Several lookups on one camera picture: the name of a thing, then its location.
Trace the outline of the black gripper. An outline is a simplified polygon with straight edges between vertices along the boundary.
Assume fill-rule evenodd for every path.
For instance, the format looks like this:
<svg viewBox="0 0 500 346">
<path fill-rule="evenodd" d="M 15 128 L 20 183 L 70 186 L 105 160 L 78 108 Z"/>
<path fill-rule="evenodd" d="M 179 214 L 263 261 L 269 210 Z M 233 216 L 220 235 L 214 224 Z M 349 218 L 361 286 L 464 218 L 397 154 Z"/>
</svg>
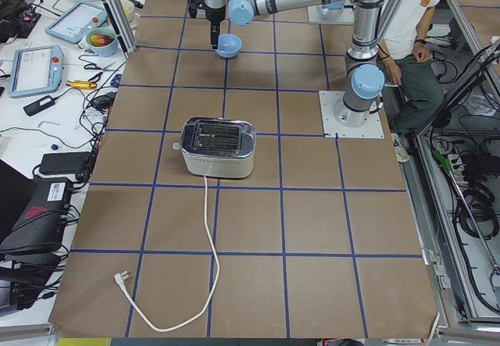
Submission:
<svg viewBox="0 0 500 346">
<path fill-rule="evenodd" d="M 198 10 L 205 11 L 205 18 L 210 22 L 210 44 L 212 48 L 218 48 L 223 0 L 188 0 L 188 14 L 191 18 L 197 16 Z"/>
</svg>

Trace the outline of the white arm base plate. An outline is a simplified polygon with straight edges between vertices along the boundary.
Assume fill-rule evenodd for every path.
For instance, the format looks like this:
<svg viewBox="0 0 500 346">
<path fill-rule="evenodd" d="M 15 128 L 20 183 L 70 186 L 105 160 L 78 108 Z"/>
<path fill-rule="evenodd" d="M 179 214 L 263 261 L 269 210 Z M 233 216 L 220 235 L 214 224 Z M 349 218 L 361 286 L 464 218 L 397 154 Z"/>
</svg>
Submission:
<svg viewBox="0 0 500 346">
<path fill-rule="evenodd" d="M 352 26 L 355 20 L 354 6 L 349 4 L 339 9 L 313 5 L 307 8 L 307 12 L 310 23 Z"/>
<path fill-rule="evenodd" d="M 374 99 L 364 112 L 353 112 L 345 106 L 344 94 L 344 91 L 319 91 L 323 136 L 384 139 L 377 101 Z"/>
</svg>

